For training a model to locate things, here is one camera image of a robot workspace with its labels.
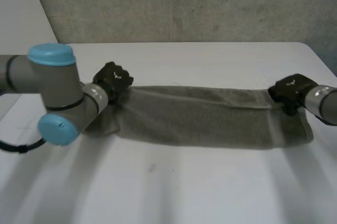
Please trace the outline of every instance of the white table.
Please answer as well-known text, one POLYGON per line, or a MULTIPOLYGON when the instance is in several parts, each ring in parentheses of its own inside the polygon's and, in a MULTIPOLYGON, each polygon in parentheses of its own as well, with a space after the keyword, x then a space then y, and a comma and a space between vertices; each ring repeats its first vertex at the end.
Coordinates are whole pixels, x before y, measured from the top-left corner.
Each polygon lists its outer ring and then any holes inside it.
MULTIPOLYGON (((115 61, 134 85, 268 88, 294 73, 337 86, 300 43, 74 44, 80 77, 115 61)), ((0 139, 38 138, 38 95, 23 95, 0 139)), ((336 223, 337 129, 268 151, 172 147, 80 137, 69 147, 0 153, 0 223, 336 223)))

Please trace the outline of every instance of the concrete wall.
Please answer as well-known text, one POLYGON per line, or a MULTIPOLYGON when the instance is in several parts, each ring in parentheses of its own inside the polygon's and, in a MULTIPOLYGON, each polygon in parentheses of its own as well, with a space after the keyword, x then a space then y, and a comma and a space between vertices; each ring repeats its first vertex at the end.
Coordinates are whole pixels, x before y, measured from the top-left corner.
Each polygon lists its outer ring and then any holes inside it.
POLYGON ((303 42, 337 74, 337 0, 41 0, 41 3, 61 43, 303 42))

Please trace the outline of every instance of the blue joint cap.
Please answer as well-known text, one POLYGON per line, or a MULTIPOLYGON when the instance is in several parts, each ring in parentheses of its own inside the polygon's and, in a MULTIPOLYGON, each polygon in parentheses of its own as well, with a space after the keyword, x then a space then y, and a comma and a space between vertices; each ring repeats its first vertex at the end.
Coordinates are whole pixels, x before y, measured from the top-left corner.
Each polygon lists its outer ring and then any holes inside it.
POLYGON ((76 62, 72 48, 66 44, 35 45, 29 49, 28 59, 48 66, 66 66, 76 62))
POLYGON ((55 145, 69 145, 80 135, 69 120, 55 114, 42 116, 37 128, 46 141, 55 145))

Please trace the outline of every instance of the towel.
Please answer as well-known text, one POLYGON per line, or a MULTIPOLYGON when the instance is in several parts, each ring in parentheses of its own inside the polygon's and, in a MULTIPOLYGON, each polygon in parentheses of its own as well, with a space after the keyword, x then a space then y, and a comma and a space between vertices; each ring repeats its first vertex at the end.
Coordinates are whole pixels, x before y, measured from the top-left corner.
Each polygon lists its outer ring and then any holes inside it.
POLYGON ((131 87, 85 133, 116 133, 163 145, 244 149, 298 146, 313 139, 304 109, 286 115, 267 90, 186 86, 131 87))

